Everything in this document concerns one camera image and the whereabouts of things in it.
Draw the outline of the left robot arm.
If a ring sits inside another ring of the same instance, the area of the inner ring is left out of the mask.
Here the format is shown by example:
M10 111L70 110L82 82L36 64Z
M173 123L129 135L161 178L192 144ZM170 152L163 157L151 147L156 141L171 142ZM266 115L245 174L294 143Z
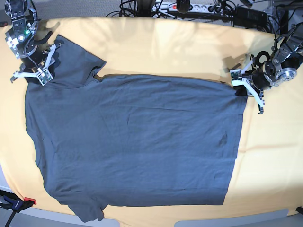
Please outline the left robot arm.
M260 114L264 112L264 91L294 79L303 63L303 24L292 24L288 33L275 38L271 50L271 54L250 54L243 69L230 71L235 95L253 97Z

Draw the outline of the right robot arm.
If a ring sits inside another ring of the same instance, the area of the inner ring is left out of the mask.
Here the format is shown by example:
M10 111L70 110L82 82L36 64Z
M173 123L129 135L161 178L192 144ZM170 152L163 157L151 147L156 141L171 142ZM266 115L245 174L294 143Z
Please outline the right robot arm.
M12 28L5 33L5 41L17 59L22 61L19 70L10 78L14 82L18 78L34 78L44 86L53 80L49 67L55 64L53 55L62 43L57 42L47 50L41 50L40 45L45 44L52 36L48 32L41 40L35 40L38 31L38 18L36 7L31 0L7 0L4 11L11 19Z

